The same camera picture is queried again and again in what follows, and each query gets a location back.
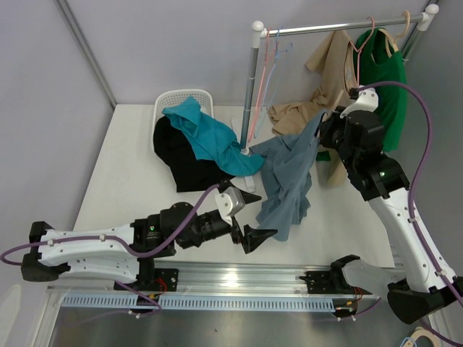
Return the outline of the grey blue t shirt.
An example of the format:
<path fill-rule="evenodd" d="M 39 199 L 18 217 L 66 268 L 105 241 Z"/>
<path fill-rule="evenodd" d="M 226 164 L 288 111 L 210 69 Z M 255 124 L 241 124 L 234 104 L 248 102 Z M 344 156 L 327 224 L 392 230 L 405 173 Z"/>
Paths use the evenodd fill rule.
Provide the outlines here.
<path fill-rule="evenodd" d="M 328 113 L 319 111 L 299 134 L 278 135 L 250 148 L 265 162 L 260 169 L 267 200 L 256 216 L 260 229 L 275 229 L 277 241 L 287 241 L 292 226 L 307 216 L 312 186 L 310 169 L 318 153 L 319 124 Z"/>

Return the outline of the black t shirt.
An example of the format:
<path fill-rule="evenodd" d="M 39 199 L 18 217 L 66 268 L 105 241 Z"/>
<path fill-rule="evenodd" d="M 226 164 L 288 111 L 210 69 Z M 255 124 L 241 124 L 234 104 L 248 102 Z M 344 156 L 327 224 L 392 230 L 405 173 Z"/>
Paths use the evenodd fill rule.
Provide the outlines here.
<path fill-rule="evenodd" d="M 153 131 L 154 153 L 169 167 L 177 192 L 204 191 L 234 176 L 222 171 L 213 160 L 198 160 L 184 134 L 162 116 Z"/>

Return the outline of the teal t shirt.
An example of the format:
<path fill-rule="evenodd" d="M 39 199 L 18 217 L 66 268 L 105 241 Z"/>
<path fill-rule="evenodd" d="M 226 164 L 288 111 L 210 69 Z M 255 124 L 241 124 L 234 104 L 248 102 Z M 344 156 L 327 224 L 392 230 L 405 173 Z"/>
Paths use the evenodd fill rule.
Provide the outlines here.
<path fill-rule="evenodd" d="M 211 160 L 232 176 L 252 176 L 262 168 L 264 158 L 243 154 L 234 131 L 203 113 L 192 96 L 178 106 L 164 108 L 162 114 L 187 138 L 198 160 Z"/>

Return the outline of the light blue wire hanger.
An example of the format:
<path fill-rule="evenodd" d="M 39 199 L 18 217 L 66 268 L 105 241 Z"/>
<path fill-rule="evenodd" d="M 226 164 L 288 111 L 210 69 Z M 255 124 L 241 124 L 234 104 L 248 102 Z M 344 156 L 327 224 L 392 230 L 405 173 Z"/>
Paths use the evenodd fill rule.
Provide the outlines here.
<path fill-rule="evenodd" d="M 263 119 L 266 114 L 266 111 L 272 105 L 273 99 L 275 98 L 277 91 L 279 89 L 279 85 L 281 83 L 281 78 L 282 78 L 283 73 L 281 72 L 280 75 L 277 76 L 276 71 L 280 69 L 280 66 L 281 66 L 280 61 L 284 59 L 284 57 L 287 56 L 291 52 L 292 47 L 293 47 L 292 42 L 289 42 L 285 46 L 280 44 L 280 37 L 282 35 L 282 30 L 283 30 L 283 27 L 280 26 L 278 30 L 276 31 L 275 36 L 273 37 L 274 42 L 271 43 L 271 34 L 270 34 L 271 30 L 268 29 L 269 38 L 270 38 L 268 49 L 269 49 L 270 54 L 269 54 L 269 62 L 268 62 L 268 67 L 267 67 L 267 75 L 265 79 L 266 83 L 264 84 L 264 86 L 266 87 L 266 93 L 264 96 L 263 105 L 262 105 L 262 109 L 261 109 L 260 116 L 258 119 L 258 123 L 255 127 L 252 125 L 253 119 L 254 119 L 254 113 L 255 113 L 255 108 L 254 108 L 252 120 L 250 122 L 249 131 L 247 135 L 247 142 L 250 142 L 251 140 L 255 139 L 259 135 L 260 129 L 263 125 Z"/>

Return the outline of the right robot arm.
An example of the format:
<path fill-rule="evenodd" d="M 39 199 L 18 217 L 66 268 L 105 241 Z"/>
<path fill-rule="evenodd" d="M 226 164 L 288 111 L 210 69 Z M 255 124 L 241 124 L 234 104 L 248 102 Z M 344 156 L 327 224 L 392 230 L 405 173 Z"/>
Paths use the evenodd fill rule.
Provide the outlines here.
<path fill-rule="evenodd" d="M 371 111 L 338 107 L 320 123 L 320 143 L 335 150 L 348 178 L 380 218 L 396 248 L 401 270 L 373 266 L 356 255 L 330 265 L 328 284 L 337 294 L 360 288 L 386 300 L 405 324 L 412 324 L 456 300 L 458 276 L 438 251 L 417 207 L 400 164 L 383 152 L 386 130 Z"/>

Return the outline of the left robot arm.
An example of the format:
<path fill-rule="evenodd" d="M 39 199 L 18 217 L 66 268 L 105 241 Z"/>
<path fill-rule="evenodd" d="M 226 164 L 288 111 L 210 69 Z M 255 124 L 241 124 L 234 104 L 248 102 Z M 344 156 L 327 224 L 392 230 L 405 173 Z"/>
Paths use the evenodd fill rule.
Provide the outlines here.
<path fill-rule="evenodd" d="M 239 226 L 236 214 L 260 196 L 245 192 L 229 180 L 206 189 L 196 204 L 177 202 L 146 218 L 95 231 L 58 231 L 34 222 L 30 250 L 20 263 L 22 278 L 42 283 L 62 277 L 111 280 L 123 291 L 175 291 L 169 283 L 177 270 L 158 270 L 155 261 L 172 257 L 176 248 L 198 248 L 207 241 L 230 236 L 245 254 L 276 235 L 275 229 Z"/>

